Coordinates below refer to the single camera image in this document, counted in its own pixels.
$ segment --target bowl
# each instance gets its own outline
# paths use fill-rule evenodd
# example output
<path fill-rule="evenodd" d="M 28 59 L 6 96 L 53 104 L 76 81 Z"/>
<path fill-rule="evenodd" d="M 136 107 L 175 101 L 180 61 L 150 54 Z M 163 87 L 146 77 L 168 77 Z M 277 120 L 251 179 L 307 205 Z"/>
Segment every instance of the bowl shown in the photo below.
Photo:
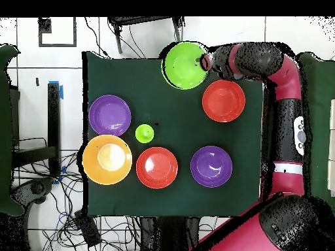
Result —
<path fill-rule="evenodd" d="M 190 169 L 196 182 L 207 188 L 216 188 L 230 178 L 232 160 L 222 148 L 205 146 L 193 155 Z"/>
<path fill-rule="evenodd" d="M 176 178 L 178 163 L 175 156 L 162 147 L 151 147 L 137 159 L 136 173 L 139 180 L 152 189 L 169 186 Z"/>
<path fill-rule="evenodd" d="M 207 116 L 216 122 L 230 122 L 243 112 L 245 96 L 235 82 L 218 80 L 211 83 L 202 97 Z"/>
<path fill-rule="evenodd" d="M 200 65 L 199 58 L 205 54 L 198 42 L 179 42 L 167 53 L 162 61 L 164 78 L 174 88 L 189 90 L 199 86 L 208 72 Z"/>
<path fill-rule="evenodd" d="M 99 135 L 121 136 L 130 126 L 132 115 L 127 103 L 115 96 L 97 98 L 90 107 L 88 119 Z"/>
<path fill-rule="evenodd" d="M 148 124 L 141 124 L 136 128 L 135 137 L 141 143 L 151 142 L 154 138 L 154 130 Z"/>
<path fill-rule="evenodd" d="M 82 166 L 88 178 L 101 185 L 123 180 L 132 167 L 132 152 L 119 137 L 99 135 L 85 147 Z"/>

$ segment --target red robot arm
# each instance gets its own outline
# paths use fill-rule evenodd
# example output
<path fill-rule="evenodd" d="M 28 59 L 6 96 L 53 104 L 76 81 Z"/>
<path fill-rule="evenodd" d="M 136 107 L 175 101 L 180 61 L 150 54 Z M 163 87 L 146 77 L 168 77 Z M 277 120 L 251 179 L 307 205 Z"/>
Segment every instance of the red robot arm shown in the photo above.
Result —
<path fill-rule="evenodd" d="M 198 249 L 205 251 L 282 251 L 299 244 L 292 234 L 299 236 L 294 223 L 304 222 L 308 226 L 314 220 L 310 206 L 300 196 L 304 194 L 302 175 L 304 143 L 304 121 L 302 117 L 302 94 L 300 73 L 296 62 L 268 42 L 246 42 L 228 44 L 209 49 L 212 54 L 201 57 L 200 63 L 206 71 L 213 70 L 227 80 L 255 78 L 265 84 L 274 84 L 275 103 L 271 157 L 274 164 L 272 189 L 269 203 L 255 203 L 239 219 L 232 218 L 200 241 Z M 292 210 L 301 213 L 287 217 Z M 242 217 L 248 216 L 243 223 Z M 217 232 L 222 226 L 236 226 L 218 243 L 205 244 L 211 238 L 219 239 Z"/>

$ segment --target green cup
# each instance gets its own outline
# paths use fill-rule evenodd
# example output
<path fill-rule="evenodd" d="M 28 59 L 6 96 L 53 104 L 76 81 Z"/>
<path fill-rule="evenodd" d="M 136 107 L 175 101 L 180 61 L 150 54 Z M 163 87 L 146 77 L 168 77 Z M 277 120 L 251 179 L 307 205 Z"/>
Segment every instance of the green cup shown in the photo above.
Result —
<path fill-rule="evenodd" d="M 205 50 L 198 42 L 179 42 L 162 61 L 162 73 L 167 82 L 180 90 L 199 86 L 208 72 L 200 65 L 199 58 Z"/>
<path fill-rule="evenodd" d="M 151 142 L 154 138 L 154 130 L 150 125 L 142 124 L 136 128 L 135 137 L 141 143 Z"/>

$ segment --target red plate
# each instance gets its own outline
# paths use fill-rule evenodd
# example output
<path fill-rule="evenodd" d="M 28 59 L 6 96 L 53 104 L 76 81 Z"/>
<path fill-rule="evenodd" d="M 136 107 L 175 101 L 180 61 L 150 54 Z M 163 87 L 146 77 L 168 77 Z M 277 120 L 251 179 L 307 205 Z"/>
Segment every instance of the red plate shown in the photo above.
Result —
<path fill-rule="evenodd" d="M 218 80 L 205 90 L 202 107 L 210 119 L 216 122 L 229 122 L 236 119 L 243 111 L 245 96 L 241 87 L 235 82 Z"/>
<path fill-rule="evenodd" d="M 178 163 L 175 156 L 162 147 L 147 149 L 136 162 L 137 177 L 152 189 L 169 186 L 175 180 L 177 171 Z"/>

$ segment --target dark green table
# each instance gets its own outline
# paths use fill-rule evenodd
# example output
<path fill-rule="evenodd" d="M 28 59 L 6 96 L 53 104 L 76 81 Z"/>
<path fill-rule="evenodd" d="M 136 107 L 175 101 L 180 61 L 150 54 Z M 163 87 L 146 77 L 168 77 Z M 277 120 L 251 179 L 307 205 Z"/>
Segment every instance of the dark green table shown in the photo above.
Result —
<path fill-rule="evenodd" d="M 88 108 L 105 94 L 127 102 L 132 123 L 121 139 L 133 156 L 129 175 L 118 184 L 102 186 L 89 180 L 89 216 L 237 216 L 257 201 L 263 100 L 260 82 L 237 82 L 245 92 L 245 109 L 237 120 L 220 124 L 209 119 L 202 109 L 203 92 L 218 80 L 216 74 L 197 88 L 178 90 L 164 80 L 161 60 L 109 60 L 91 52 L 86 52 L 86 57 Z M 154 128 L 155 137 L 148 144 L 135 139 L 140 124 Z M 88 139 L 95 136 L 89 126 Z M 232 158 L 232 176 L 218 188 L 199 185 L 190 172 L 193 154 L 206 145 L 219 146 Z M 140 153 L 153 146 L 172 151 L 179 165 L 175 181 L 161 190 L 144 186 L 135 172 Z"/>

